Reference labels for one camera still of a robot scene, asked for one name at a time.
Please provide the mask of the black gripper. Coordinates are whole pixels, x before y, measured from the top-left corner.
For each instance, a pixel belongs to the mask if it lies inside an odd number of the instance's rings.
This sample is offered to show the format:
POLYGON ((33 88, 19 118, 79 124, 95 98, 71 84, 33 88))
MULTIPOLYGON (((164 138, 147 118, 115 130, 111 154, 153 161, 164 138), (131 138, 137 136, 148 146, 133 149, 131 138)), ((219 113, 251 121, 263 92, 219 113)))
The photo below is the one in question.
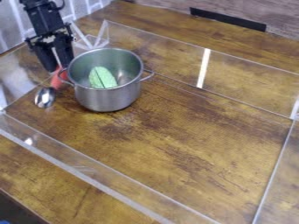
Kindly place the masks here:
POLYGON ((25 39, 33 49, 39 61, 48 72, 53 72, 59 65, 67 67, 73 59, 71 24, 64 23, 60 10, 63 5, 25 5, 35 35, 25 39), (55 58, 55 47, 59 58, 55 58))

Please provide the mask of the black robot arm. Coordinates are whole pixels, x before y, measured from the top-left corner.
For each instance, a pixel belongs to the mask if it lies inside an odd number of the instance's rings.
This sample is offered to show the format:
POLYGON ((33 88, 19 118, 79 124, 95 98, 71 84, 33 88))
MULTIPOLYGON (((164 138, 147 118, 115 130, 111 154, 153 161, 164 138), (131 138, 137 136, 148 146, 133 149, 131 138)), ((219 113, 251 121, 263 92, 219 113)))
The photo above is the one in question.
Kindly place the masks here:
POLYGON ((35 35, 25 39, 44 69, 53 72, 57 66, 65 67, 73 59, 71 23, 64 23, 60 10, 52 0, 20 0, 29 17, 35 35))

